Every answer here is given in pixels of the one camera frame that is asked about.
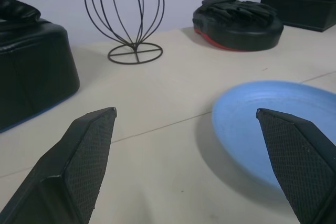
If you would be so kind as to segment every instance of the black box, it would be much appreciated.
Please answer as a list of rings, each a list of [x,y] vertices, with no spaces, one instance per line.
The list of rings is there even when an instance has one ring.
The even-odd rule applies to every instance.
[[[288,26],[325,31],[336,24],[336,0],[261,0]]]

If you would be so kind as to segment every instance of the black cushion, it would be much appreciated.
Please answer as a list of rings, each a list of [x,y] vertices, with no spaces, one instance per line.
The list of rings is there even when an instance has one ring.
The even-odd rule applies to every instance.
[[[79,88],[67,31],[36,20],[39,12],[33,7],[20,9],[17,5],[14,1],[15,7],[10,8],[18,9],[12,11],[12,19],[8,18],[9,7],[0,8],[0,17],[10,19],[0,22],[0,132],[54,106]]]

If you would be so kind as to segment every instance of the black wire sculpture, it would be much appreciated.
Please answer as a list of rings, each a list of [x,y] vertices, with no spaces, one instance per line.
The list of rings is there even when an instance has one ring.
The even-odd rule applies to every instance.
[[[142,63],[147,63],[153,60],[156,60],[157,58],[161,57],[163,54],[163,49],[159,45],[153,44],[153,43],[148,43],[145,42],[159,27],[159,25],[162,22],[163,15],[164,15],[164,10],[165,10],[165,1],[164,0],[157,0],[157,9],[156,9],[156,14],[153,22],[149,26],[147,30],[144,30],[144,0],[137,0],[138,5],[139,5],[139,13],[140,13],[140,26],[138,30],[138,34],[136,36],[136,39],[133,41],[129,33],[127,32],[123,22],[121,21],[121,17],[116,5],[116,0],[111,0],[114,5],[114,9],[116,11],[116,15],[118,17],[118,20],[121,24],[122,29],[125,31],[127,38],[129,41],[126,39],[122,38],[119,34],[117,34],[113,28],[111,23],[109,22],[108,15],[106,13],[106,3],[103,3],[103,0],[99,0],[99,3],[95,3],[95,0],[84,0],[85,1],[85,8],[86,11],[89,15],[89,18],[91,22],[94,24],[94,26],[106,37],[117,41],[121,43],[121,46],[113,48],[111,51],[108,53],[108,59],[112,62],[118,63],[118,64],[124,64],[124,65],[137,65],[137,64],[142,64]],[[88,7],[88,3],[91,3],[92,9],[90,10]],[[107,29],[111,34],[109,35],[103,29]],[[147,45],[150,46],[152,49],[148,50],[140,50],[139,46],[140,45]],[[123,53],[116,53],[115,51],[117,49],[123,48],[123,47],[128,47],[130,49],[130,52],[123,52]],[[155,56],[151,59],[143,60],[141,61],[139,58],[138,54],[146,53],[146,52],[154,52],[157,51],[158,55],[155,54]],[[124,62],[124,61],[118,61],[115,60],[115,56],[122,56],[122,55],[134,55],[135,56],[135,62]]]

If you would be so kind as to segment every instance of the white table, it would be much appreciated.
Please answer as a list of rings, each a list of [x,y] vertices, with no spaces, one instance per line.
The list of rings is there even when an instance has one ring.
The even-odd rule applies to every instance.
[[[69,100],[0,134],[0,209],[37,160],[87,112],[117,107],[113,144],[90,223],[298,223],[282,194],[227,156],[211,109],[230,87],[255,80],[304,82],[336,92],[336,27],[286,27],[261,52],[224,51],[191,28],[156,33],[151,63],[109,62],[109,42],[73,49],[81,87]]]

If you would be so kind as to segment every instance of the blue base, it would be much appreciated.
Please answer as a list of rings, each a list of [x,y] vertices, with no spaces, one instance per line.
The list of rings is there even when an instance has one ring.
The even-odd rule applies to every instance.
[[[241,167],[272,187],[280,189],[256,119],[258,108],[309,120],[336,143],[336,94],[281,81],[251,82],[225,92],[213,108],[216,135]]]
[[[12,124],[12,125],[6,127],[6,128],[0,129],[0,133],[3,133],[3,132],[5,132],[5,131],[8,131],[8,130],[11,129],[11,128],[14,128],[14,127],[16,127],[16,126],[18,126],[18,125],[20,125],[20,124],[22,124],[22,123],[24,123],[24,122],[27,122],[28,120],[30,120],[30,119],[32,119],[32,118],[38,116],[38,115],[41,115],[42,113],[44,113],[44,112],[46,112],[46,111],[48,111],[48,110],[51,110],[53,107],[59,105],[60,103],[64,102],[65,100],[68,100],[68,99],[69,99],[70,97],[72,97],[76,92],[77,92],[77,90],[76,90],[74,93],[72,93],[71,95],[69,95],[69,96],[67,96],[66,98],[64,98],[63,100],[60,100],[59,102],[55,103],[53,106],[50,106],[50,107],[48,107],[48,108],[46,108],[46,109],[44,109],[44,110],[41,110],[40,112],[38,112],[38,113],[36,113],[36,114],[34,114],[34,115],[31,115],[31,116],[29,116],[29,117],[27,117],[27,118],[25,118],[25,119],[23,119],[23,120],[21,120],[21,121],[19,121],[19,122],[17,122],[17,123],[14,123],[14,124]]]

